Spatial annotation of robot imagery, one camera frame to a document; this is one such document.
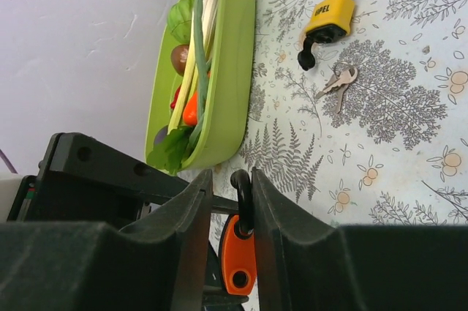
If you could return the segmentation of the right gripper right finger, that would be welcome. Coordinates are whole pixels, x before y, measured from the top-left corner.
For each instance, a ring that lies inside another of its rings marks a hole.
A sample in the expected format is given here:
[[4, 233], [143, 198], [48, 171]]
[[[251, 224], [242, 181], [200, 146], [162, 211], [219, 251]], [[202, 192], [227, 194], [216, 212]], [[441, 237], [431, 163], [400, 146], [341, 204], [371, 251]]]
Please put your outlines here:
[[252, 171], [261, 310], [465, 310], [467, 228], [332, 227]]

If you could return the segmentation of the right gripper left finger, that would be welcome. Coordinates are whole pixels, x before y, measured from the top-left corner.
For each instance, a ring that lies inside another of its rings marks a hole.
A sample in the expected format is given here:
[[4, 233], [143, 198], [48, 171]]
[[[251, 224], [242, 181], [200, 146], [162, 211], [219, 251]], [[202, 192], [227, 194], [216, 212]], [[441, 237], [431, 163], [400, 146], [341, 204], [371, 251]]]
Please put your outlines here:
[[104, 222], [1, 226], [3, 310], [200, 310], [213, 176], [121, 230]]

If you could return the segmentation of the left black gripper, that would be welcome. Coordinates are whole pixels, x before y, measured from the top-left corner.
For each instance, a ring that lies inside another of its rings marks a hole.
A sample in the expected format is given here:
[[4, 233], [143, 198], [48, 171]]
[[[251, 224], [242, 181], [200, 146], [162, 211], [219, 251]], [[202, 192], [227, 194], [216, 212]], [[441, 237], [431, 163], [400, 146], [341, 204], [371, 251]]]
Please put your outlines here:
[[78, 132], [49, 141], [36, 175], [23, 176], [7, 220], [133, 223], [150, 204], [149, 222], [177, 223], [211, 183], [190, 184]]

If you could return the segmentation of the orange padlock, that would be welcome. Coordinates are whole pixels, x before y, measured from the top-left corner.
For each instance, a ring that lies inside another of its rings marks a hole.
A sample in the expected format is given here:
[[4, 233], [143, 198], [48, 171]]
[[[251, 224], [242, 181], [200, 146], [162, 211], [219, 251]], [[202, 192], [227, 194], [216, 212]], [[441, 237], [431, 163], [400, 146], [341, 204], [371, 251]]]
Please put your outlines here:
[[252, 183], [245, 170], [234, 172], [230, 182], [237, 190], [238, 212], [224, 224], [219, 242], [220, 271], [229, 294], [248, 296], [257, 278]]

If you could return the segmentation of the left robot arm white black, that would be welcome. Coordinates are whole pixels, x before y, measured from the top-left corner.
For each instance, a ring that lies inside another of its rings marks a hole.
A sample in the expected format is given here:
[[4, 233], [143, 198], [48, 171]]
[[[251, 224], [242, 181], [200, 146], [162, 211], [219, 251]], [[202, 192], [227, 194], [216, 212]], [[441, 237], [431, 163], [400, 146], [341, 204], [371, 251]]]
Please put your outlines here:
[[176, 225], [200, 188], [169, 176], [87, 135], [57, 133], [36, 175], [1, 173], [1, 221], [106, 222], [124, 228]]

